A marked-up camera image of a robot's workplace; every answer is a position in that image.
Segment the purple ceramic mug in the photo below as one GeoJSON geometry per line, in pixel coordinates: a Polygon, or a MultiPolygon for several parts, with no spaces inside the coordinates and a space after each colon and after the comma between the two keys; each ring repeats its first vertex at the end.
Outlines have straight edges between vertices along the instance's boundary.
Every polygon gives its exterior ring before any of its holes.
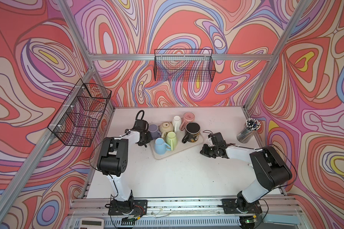
{"type": "Polygon", "coordinates": [[[150,132],[153,140],[161,137],[161,132],[159,130],[159,126],[156,124],[150,124],[148,131],[150,132]]]}

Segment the light blue ceramic mug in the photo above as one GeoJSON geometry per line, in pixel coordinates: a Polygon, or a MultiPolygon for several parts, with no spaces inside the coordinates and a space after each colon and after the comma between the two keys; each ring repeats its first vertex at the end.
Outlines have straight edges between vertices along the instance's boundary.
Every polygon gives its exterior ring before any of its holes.
{"type": "Polygon", "coordinates": [[[158,138],[155,140],[154,150],[155,150],[156,154],[163,155],[167,151],[171,151],[171,146],[169,144],[167,144],[163,138],[158,138]]]}

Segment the beige rectangular tray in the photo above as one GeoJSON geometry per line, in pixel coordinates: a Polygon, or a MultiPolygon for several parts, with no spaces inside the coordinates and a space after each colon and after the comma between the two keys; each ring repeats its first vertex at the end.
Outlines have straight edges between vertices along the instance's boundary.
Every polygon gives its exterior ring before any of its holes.
{"type": "Polygon", "coordinates": [[[189,150],[195,146],[202,146],[204,144],[204,140],[205,138],[203,136],[199,136],[198,140],[194,143],[190,143],[190,142],[187,142],[185,144],[183,144],[181,142],[182,138],[184,137],[184,132],[181,132],[181,131],[178,131],[177,132],[177,138],[178,138],[178,144],[177,144],[177,147],[174,151],[169,151],[167,150],[164,154],[162,155],[159,155],[156,153],[155,151],[155,140],[151,141],[149,143],[149,146],[151,147],[151,151],[152,151],[152,154],[153,154],[153,157],[156,159],[156,160],[161,160],[163,158],[166,158],[166,157],[169,157],[169,156],[172,156],[174,154],[177,154],[177,153],[180,153],[180,152],[183,152],[183,151],[186,151],[186,150],[189,150]]]}

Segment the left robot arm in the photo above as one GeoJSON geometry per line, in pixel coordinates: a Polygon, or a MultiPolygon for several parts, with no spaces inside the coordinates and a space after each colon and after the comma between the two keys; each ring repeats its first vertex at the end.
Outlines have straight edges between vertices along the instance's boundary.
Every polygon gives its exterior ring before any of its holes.
{"type": "Polygon", "coordinates": [[[110,180],[116,201],[125,202],[133,199],[131,188],[122,181],[122,174],[128,164],[129,148],[133,145],[146,147],[152,139],[149,123],[143,119],[136,119],[133,128],[126,129],[123,135],[106,137],[102,141],[97,170],[110,180]]]}

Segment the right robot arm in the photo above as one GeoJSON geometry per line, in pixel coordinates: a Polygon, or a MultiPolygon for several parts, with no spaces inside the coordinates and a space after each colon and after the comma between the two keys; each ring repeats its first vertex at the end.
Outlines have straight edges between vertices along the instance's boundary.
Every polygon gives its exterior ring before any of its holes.
{"type": "Polygon", "coordinates": [[[209,134],[200,154],[209,158],[236,159],[246,162],[255,172],[256,179],[237,194],[236,206],[245,211],[273,189],[292,179],[292,172],[272,146],[247,148],[227,143],[220,132],[209,134]]]}

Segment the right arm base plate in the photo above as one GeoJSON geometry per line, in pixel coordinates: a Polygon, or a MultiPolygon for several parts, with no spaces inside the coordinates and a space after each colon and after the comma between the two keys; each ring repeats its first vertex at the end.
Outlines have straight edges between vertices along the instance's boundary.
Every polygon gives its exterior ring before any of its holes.
{"type": "Polygon", "coordinates": [[[221,205],[225,214],[261,214],[262,208],[259,201],[248,203],[241,198],[224,198],[221,205]]]}

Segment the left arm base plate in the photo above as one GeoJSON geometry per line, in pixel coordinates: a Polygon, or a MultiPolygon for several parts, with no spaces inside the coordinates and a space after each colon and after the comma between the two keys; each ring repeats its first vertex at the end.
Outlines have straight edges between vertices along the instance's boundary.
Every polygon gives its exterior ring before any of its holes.
{"type": "Polygon", "coordinates": [[[137,199],[133,201],[112,200],[108,206],[110,216],[143,216],[147,213],[148,200],[137,199]]]}

